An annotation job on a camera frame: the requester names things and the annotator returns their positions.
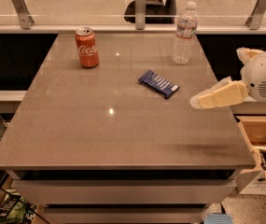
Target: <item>desk drawer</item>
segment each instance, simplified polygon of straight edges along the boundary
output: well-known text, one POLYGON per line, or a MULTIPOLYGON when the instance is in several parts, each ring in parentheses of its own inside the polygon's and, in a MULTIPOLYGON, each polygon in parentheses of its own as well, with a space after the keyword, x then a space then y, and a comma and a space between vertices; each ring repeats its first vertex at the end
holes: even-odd
POLYGON ((31 203, 131 204, 220 203, 233 180, 15 180, 12 187, 31 203))
POLYGON ((206 208, 45 208, 57 223, 200 223, 206 208))

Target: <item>red can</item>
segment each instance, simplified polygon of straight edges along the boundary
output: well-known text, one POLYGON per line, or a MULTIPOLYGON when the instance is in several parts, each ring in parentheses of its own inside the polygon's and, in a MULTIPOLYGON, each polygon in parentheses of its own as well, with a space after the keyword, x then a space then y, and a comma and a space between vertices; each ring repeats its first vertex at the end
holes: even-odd
POLYGON ((94 31, 88 27, 76 30, 76 42, 81 65, 87 68, 98 65, 99 59, 94 31))

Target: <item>blue packet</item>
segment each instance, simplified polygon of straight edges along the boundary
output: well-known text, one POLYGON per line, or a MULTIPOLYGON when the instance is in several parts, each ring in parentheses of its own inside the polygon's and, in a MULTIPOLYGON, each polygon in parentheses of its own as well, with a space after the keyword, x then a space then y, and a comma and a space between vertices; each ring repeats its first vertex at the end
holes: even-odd
POLYGON ((179 86, 157 75, 152 70, 147 70, 138 81, 161 94, 165 99, 169 99, 179 89, 179 86))

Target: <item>water bottle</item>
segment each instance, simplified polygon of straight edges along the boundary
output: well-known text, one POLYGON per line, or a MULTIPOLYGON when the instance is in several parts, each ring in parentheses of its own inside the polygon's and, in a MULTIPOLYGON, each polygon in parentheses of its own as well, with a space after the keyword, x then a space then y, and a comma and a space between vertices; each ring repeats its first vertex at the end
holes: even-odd
POLYGON ((172 50, 172 59, 177 64, 186 64, 191 55, 196 35, 198 14, 195 2, 187 2, 187 7, 180 13, 172 50))

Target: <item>black chair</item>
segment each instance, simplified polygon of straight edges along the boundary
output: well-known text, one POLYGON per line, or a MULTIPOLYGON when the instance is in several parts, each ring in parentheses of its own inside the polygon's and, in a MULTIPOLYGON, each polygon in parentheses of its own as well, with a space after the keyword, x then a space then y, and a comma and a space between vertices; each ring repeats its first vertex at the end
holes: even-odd
MULTIPOLYGON (((126 8, 124 20, 135 23, 135 1, 132 1, 126 8)), ((145 23, 175 23, 176 0, 146 0, 145 23)))

